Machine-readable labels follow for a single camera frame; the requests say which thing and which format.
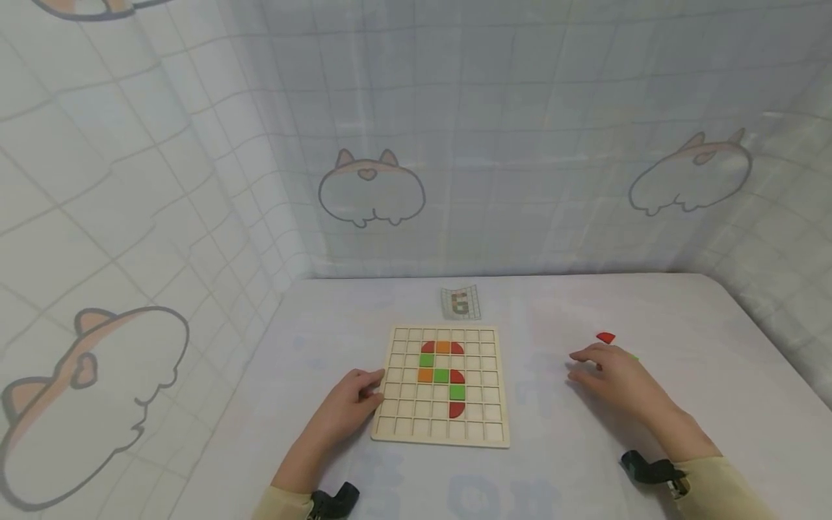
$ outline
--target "child's hand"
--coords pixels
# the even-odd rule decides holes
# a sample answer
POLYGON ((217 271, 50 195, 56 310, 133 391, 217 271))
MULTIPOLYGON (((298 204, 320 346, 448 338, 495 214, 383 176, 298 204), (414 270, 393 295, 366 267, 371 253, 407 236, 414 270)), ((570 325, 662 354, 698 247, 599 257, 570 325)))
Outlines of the child's hand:
POLYGON ((384 401, 375 393, 384 370, 350 370, 318 407, 301 438, 327 451, 352 435, 384 401))
POLYGON ((582 363, 594 361, 599 371, 595 375, 576 367, 569 372, 569 379, 644 424, 661 420, 678 410, 638 359, 620 347, 595 343, 569 354, 569 357, 582 363))

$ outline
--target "wooden puzzle board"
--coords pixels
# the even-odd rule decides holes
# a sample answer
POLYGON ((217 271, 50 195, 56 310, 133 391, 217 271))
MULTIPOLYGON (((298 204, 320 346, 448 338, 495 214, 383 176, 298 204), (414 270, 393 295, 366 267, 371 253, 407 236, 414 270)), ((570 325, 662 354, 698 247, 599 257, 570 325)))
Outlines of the wooden puzzle board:
POLYGON ((508 448, 503 363, 493 327, 397 325, 371 436, 508 448))

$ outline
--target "left hand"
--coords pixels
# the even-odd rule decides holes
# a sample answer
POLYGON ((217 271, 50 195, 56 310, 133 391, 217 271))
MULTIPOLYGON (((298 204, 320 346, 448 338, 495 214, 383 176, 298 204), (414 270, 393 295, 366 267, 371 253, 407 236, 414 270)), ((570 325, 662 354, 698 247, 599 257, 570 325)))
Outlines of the left hand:
POLYGON ((374 392, 383 377, 383 369, 350 370, 320 404, 301 437, 329 450, 355 433, 384 401, 383 394, 374 392))

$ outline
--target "fabric wall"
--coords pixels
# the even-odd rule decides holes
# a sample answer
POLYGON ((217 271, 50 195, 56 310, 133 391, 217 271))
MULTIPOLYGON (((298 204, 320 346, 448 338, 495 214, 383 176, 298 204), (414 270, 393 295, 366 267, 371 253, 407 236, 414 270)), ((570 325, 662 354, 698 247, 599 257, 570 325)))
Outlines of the fabric wall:
POLYGON ((0 518, 167 518, 305 276, 701 272, 832 405, 830 54, 808 0, 0 3, 0 518))
POLYGON ((830 2, 265 6, 318 276, 701 272, 832 405, 830 2))
POLYGON ((259 9, 0 2, 0 518, 168 518, 309 272, 259 9))

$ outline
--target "right hand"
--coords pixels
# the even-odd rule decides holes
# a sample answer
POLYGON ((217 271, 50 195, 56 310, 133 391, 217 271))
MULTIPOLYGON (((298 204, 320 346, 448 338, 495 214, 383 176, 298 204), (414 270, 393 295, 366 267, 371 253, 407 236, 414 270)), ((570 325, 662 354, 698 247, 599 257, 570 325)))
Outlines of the right hand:
POLYGON ((569 379, 627 412, 643 424, 650 424, 679 408, 632 354, 615 345, 595 343, 569 357, 586 363, 594 361, 597 374, 581 366, 569 372, 569 379))

